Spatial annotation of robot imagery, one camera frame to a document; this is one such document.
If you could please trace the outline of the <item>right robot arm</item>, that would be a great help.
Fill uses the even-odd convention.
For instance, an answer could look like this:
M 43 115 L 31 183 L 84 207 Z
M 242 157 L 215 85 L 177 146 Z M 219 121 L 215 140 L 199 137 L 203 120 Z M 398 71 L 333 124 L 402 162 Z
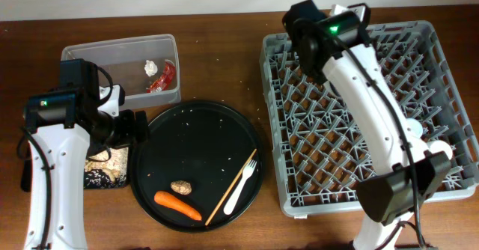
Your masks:
M 427 249 L 420 209 L 451 170 L 453 150 L 441 140 L 425 142 L 419 122 L 408 119 L 381 73 L 367 32 L 365 4 L 334 6 L 326 15 L 312 0 L 294 4 L 282 19 L 303 73 L 328 82 L 364 137 L 375 176 L 356 187 L 365 213 L 354 249 L 394 249 L 411 227 Z

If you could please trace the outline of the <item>light blue cup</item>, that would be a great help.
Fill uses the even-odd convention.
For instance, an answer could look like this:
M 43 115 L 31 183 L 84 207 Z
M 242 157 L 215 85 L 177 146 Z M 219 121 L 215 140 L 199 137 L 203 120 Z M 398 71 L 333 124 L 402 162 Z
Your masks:
M 422 137 L 423 132 L 424 132 L 422 124 L 419 121 L 417 121 L 416 119 L 413 119 L 413 118 L 407 118 L 406 121 L 407 121 L 407 123 L 409 125 L 409 129 L 412 132 L 412 134 L 414 135 L 414 137 L 416 137 L 416 138 Z

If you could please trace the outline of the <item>wooden chopstick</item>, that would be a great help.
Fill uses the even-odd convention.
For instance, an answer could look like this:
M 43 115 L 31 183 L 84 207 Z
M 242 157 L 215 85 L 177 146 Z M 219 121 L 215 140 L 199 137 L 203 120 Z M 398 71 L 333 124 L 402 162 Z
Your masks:
M 242 175 L 242 170 L 244 169 L 244 167 L 246 167 L 246 165 L 249 163 L 250 160 L 253 160 L 253 157 L 256 154 L 256 152 L 257 152 L 257 149 L 254 149 L 252 151 L 252 153 L 250 154 L 250 156 L 248 157 L 248 159 L 245 161 L 244 165 L 238 171 L 237 175 L 235 176 L 235 178 L 233 179 L 233 181 L 231 182 L 231 184 L 229 185 L 229 187 L 227 188 L 227 190 L 225 191 L 225 193 L 223 194 L 223 196 L 221 197 L 221 199 L 217 203 L 216 207 L 214 208 L 214 210 L 211 212 L 210 216 L 206 220 L 206 222 L 205 222 L 206 226 L 208 226 L 211 223 L 211 221 L 213 220 L 213 217 L 218 212 L 220 206 L 223 205 L 226 197 L 229 196 L 231 190 L 235 187 L 236 184 L 238 184 L 238 182 L 240 181 L 241 175 Z

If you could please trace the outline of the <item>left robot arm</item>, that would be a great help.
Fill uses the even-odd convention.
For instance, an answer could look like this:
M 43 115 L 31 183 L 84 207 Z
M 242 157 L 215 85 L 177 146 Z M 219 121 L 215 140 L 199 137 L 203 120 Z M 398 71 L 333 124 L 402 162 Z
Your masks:
M 23 135 L 31 151 L 25 249 L 86 249 L 84 167 L 89 156 L 148 140 L 145 112 L 121 110 L 125 93 L 101 67 L 61 61 L 56 88 L 30 97 Z

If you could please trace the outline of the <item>white cup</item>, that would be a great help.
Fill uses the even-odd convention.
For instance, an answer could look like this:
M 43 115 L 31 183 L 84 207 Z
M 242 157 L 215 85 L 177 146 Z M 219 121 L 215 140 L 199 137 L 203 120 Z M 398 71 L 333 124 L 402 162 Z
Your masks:
M 452 147 L 445 141 L 442 141 L 442 140 L 429 141 L 427 142 L 427 147 L 432 154 L 445 153 L 449 160 L 451 160 L 453 157 Z

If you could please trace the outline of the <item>rice and peanut shells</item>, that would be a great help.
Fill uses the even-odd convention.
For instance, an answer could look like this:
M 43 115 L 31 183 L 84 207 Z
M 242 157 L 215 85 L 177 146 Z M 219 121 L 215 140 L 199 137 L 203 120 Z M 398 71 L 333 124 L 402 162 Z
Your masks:
M 128 183 L 129 148 L 109 149 L 86 160 L 84 189 L 115 189 Z

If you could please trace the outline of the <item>red snack wrapper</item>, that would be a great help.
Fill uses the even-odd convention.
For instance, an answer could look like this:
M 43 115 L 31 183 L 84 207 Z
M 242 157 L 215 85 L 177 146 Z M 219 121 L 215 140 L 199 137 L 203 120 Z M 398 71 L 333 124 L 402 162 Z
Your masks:
M 147 88 L 148 93 L 156 93 L 164 91 L 173 82 L 177 74 L 177 69 L 173 61 L 166 59 L 165 67 L 161 76 L 153 82 L 153 84 Z

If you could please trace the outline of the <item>white tissue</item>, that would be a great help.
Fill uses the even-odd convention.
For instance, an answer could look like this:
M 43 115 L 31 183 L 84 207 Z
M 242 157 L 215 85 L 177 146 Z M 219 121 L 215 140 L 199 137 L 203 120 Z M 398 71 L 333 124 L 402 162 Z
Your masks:
M 145 61 L 145 66 L 144 66 L 144 71 L 147 74 L 148 77 L 155 76 L 158 72 L 158 67 L 153 61 L 146 60 Z

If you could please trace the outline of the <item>white plastic fork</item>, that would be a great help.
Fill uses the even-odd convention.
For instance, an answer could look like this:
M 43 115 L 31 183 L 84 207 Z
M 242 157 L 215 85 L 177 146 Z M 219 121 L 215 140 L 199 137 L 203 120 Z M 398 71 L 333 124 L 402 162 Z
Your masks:
M 240 181 L 238 182 L 235 190 L 233 191 L 226 205 L 223 208 L 223 213 L 225 215 L 232 214 L 235 206 L 237 205 L 237 202 L 244 188 L 244 185 L 246 181 L 253 175 L 256 165 L 257 165 L 257 162 L 255 160 L 250 160 L 249 163 L 246 165 L 246 167 L 244 167 L 244 169 L 242 170 Z

